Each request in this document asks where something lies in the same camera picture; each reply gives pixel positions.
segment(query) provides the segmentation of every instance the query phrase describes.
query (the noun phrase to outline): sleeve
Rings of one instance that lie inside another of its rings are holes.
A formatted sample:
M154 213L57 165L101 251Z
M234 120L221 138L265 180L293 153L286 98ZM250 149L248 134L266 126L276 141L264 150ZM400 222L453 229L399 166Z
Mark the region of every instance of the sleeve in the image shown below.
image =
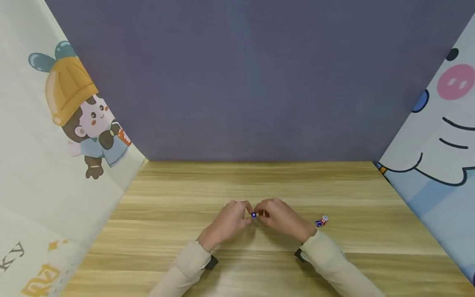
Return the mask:
M348 262L325 233L317 233L301 247L303 256L343 297L385 296L364 274Z
M148 297L181 297L200 280L210 260L211 254L197 241L189 242Z
M92 157L92 158L102 158L103 151L102 147L99 144L98 140L93 140L92 138L88 138L83 140L79 147L81 149L81 154L84 156Z

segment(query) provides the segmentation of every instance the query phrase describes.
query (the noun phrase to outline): gray panel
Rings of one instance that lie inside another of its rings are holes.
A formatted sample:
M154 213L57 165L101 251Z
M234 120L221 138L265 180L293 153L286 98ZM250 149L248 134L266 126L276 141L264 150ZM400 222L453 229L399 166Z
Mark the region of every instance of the gray panel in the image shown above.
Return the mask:
M475 1L47 0L151 160L378 160Z

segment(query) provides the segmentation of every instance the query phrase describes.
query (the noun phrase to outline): yellow hat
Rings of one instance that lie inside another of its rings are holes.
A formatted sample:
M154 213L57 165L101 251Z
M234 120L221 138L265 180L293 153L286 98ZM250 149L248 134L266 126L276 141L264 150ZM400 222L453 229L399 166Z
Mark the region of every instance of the yellow hat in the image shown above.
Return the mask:
M56 61L46 79L46 101L58 126L66 125L81 104L97 93L78 57Z

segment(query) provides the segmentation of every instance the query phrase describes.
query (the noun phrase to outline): wooden tabletop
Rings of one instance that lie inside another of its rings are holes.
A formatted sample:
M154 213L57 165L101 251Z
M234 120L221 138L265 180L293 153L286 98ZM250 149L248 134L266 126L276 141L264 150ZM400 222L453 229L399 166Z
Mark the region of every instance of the wooden tabletop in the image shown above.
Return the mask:
M270 197L308 221L327 215L321 230L388 296L475 293L370 162L149 162L62 296L145 297L224 203ZM185 296L338 296L294 257L298 246L254 221L214 252L219 264Z

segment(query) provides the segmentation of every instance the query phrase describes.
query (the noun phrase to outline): small die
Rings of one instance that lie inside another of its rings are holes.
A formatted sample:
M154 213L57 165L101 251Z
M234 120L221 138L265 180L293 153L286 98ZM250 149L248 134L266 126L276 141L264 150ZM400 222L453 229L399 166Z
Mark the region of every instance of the small die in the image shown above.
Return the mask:
M325 224L327 223L327 221L328 221L328 217L327 217L327 216L323 216L322 219L321 219L321 221L322 221L322 224L325 225Z

